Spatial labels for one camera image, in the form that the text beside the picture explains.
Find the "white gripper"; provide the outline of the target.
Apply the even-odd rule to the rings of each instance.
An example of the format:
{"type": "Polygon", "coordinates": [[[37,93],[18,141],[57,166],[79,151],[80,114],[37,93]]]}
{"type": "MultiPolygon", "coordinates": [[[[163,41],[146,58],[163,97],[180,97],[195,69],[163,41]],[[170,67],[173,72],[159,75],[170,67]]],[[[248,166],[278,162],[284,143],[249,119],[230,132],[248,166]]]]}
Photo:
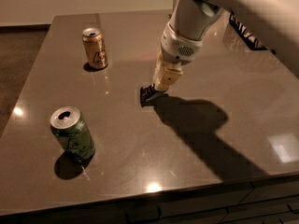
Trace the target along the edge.
{"type": "Polygon", "coordinates": [[[161,37],[161,50],[155,64],[153,83],[158,91],[167,91],[183,75],[181,63],[191,63],[201,49],[201,40],[179,36],[168,23],[161,37]]]}

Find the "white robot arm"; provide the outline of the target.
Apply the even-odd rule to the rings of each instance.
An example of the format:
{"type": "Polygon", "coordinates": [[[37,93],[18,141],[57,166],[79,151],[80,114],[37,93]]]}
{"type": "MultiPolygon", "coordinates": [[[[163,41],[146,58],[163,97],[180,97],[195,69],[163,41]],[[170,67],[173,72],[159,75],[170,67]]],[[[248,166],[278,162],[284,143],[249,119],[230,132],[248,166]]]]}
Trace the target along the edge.
{"type": "Polygon", "coordinates": [[[181,76],[181,66],[194,60],[208,28],[229,12],[284,64],[299,62],[299,0],[174,0],[161,38],[153,84],[167,91],[181,76]]]}

